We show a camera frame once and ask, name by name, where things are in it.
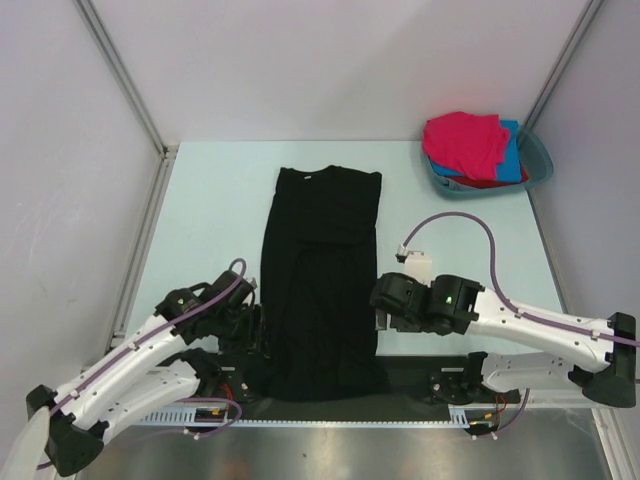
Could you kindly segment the black t shirt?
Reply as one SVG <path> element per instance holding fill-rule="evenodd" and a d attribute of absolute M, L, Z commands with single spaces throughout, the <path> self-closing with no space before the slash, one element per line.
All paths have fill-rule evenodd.
<path fill-rule="evenodd" d="M 260 394 L 315 402 L 385 393 L 370 295 L 377 280 L 378 172 L 280 170 L 261 252 Z"/>

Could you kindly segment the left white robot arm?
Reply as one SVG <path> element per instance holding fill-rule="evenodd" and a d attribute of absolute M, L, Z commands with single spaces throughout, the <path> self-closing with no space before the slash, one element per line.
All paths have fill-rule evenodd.
<path fill-rule="evenodd" d="M 258 341 L 257 285 L 243 272 L 223 271 L 211 283 L 174 289 L 130 336 L 77 377 L 26 396 L 29 418 L 46 428 L 35 472 L 69 477 L 89 466 L 128 427 L 174 403 L 204 413 L 209 427 L 186 427 L 199 440 L 243 416 L 233 389 L 229 351 L 253 352 Z"/>

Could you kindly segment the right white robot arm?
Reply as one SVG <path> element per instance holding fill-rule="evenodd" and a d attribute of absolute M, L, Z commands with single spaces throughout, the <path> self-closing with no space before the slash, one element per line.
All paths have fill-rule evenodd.
<path fill-rule="evenodd" d="M 473 401 L 516 389 L 577 390 L 606 407 L 636 405 L 636 320 L 616 312 L 606 319 L 573 317 L 512 303 L 480 283 L 439 275 L 424 284 L 386 273 L 371 305 L 406 333 L 480 335 L 531 348 L 529 354 L 475 353 L 481 365 L 463 373 Z"/>

